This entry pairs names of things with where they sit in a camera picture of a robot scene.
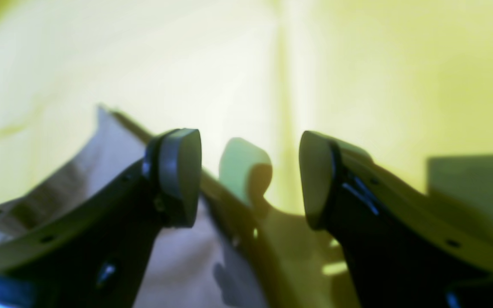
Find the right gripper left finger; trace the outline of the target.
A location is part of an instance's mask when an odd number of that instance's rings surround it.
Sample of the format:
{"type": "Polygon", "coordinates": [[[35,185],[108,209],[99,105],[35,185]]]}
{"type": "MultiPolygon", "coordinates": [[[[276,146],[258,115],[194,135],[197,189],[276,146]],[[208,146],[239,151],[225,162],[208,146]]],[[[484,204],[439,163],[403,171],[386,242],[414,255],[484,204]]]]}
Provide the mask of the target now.
{"type": "Polygon", "coordinates": [[[84,204],[0,244],[0,308],[131,308],[159,232],[194,225],[201,174],[198,129],[155,136],[84,204]]]}

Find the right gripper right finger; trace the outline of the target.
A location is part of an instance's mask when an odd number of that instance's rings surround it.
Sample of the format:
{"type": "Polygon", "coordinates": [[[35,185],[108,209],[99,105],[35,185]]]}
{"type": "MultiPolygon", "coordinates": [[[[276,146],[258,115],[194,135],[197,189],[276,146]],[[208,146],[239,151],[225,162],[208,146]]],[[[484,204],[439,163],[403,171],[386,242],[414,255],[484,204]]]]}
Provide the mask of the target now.
{"type": "Polygon", "coordinates": [[[341,245],[364,308],[493,308],[493,246],[428,212],[434,199],[363,149],[304,131],[306,220],[341,245]]]}

